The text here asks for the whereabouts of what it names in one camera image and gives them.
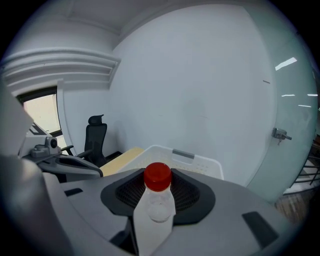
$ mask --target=wall trim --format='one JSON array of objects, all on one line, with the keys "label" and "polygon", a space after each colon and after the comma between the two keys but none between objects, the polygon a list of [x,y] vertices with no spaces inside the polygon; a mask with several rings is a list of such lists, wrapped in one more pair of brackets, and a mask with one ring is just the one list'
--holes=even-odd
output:
[{"label": "wall trim", "polygon": [[[67,119],[66,119],[66,115],[65,115],[65,111],[64,111],[65,110],[65,100],[64,100],[64,92],[63,92],[64,85],[65,85],[65,81],[63,81],[63,80],[57,81],[56,103],[57,103],[57,109],[58,109],[60,129],[62,130],[65,144],[67,146],[70,146],[73,144],[70,139],[68,123],[67,123]],[[71,148],[71,152],[74,156],[77,155],[76,150],[74,148]]]},{"label": "wall trim", "polygon": [[96,80],[109,87],[121,60],[81,48],[40,48],[18,52],[1,62],[1,76],[11,92],[50,80]]}]

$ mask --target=black mesh grille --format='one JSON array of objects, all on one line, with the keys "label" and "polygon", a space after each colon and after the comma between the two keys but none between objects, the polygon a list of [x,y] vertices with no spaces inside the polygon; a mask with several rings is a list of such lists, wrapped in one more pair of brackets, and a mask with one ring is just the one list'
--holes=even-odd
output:
[{"label": "black mesh grille", "polygon": [[144,173],[140,173],[115,190],[115,196],[126,205],[136,208],[146,190]]},{"label": "black mesh grille", "polygon": [[195,185],[175,173],[172,173],[171,193],[176,213],[191,207],[200,197],[200,190]]}]

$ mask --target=ceiling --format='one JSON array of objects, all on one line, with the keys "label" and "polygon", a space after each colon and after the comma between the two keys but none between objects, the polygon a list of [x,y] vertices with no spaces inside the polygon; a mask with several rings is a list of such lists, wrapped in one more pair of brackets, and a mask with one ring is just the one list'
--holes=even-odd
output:
[{"label": "ceiling", "polygon": [[139,13],[181,0],[52,0],[47,2],[36,17],[65,17],[105,27],[116,34]]}]

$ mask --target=black rectangular slot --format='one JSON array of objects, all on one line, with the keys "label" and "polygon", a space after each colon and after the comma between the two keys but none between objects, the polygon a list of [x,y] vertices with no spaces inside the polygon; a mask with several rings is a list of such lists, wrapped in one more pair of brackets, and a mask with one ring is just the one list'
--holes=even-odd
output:
[{"label": "black rectangular slot", "polygon": [[278,238],[278,234],[269,223],[256,211],[242,214],[261,248],[265,248]]}]

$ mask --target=wooden floor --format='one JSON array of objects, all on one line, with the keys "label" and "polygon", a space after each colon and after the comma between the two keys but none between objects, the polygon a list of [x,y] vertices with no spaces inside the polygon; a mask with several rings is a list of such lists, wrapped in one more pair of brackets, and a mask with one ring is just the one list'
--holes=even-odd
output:
[{"label": "wooden floor", "polygon": [[278,199],[274,206],[291,223],[297,224],[306,218],[309,202],[314,194],[314,190],[309,190],[292,195],[283,195]]}]

